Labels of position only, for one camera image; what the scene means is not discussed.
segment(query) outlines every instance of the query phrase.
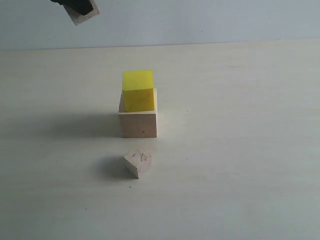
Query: yellow cube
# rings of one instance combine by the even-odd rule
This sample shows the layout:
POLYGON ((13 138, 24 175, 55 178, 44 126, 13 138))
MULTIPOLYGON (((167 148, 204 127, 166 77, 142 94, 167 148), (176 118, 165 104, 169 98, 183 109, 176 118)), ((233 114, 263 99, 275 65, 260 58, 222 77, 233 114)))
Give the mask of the yellow cube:
POLYGON ((151 70, 125 71, 122 92, 125 111, 155 110, 154 77, 151 70))

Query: stacked blocks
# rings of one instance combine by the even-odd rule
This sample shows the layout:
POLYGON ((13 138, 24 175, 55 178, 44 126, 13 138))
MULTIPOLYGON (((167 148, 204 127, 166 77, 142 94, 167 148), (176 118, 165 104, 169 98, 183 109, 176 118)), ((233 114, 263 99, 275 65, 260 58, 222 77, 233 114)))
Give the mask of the stacked blocks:
POLYGON ((124 138, 156 138, 157 90, 151 70, 123 73, 118 115, 124 138))

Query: small wooden cube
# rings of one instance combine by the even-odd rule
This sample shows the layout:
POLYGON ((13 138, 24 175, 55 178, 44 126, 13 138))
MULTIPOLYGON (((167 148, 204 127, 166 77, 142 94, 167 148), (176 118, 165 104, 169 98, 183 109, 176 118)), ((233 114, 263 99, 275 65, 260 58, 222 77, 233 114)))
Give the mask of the small wooden cube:
POLYGON ((125 71, 122 92, 125 111, 155 110, 154 77, 151 70, 125 71))
POLYGON ((137 179, 151 167, 151 154, 137 145, 124 155, 124 159, 125 167, 137 179))
POLYGON ((119 104, 119 118, 123 138, 156 138, 158 136, 157 89, 154 88, 155 110, 126 112, 123 93, 119 104))
POLYGON ((64 5, 64 9, 69 14, 71 20, 73 21, 74 25, 82 24, 83 22, 93 18, 94 16, 100 14, 99 8, 96 4, 95 0, 89 0, 92 4, 93 10, 89 12, 87 15, 81 15, 80 13, 76 12, 72 8, 64 5))

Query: white wall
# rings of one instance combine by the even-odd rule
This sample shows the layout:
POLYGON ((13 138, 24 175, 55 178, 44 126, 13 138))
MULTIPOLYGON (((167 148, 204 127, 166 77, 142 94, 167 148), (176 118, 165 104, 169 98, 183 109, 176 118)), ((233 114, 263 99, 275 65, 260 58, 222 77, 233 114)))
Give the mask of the white wall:
POLYGON ((0 50, 320 38, 319 0, 97 0, 75 26, 49 0, 0 0, 0 50))

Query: wooden cube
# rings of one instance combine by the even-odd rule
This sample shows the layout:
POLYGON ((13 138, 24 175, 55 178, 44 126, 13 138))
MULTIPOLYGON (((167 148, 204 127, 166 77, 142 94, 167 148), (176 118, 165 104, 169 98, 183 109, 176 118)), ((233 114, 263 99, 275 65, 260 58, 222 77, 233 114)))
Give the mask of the wooden cube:
POLYGON ((74 25, 82 24, 83 22, 93 18, 94 16, 100 14, 99 8, 96 4, 95 0, 89 0, 92 4, 93 10, 89 12, 87 15, 81 15, 80 13, 76 12, 72 8, 64 5, 66 12, 69 14, 71 20, 73 21, 74 25))
POLYGON ((158 135, 157 89, 154 89, 155 110, 126 112, 124 94, 119 104, 119 118, 123 138, 156 138, 158 135))
POLYGON ((151 70, 125 71, 122 92, 125 111, 155 110, 154 77, 151 70))
POLYGON ((151 167, 151 154, 137 145, 124 155, 124 159, 126 169, 137 179, 151 167))

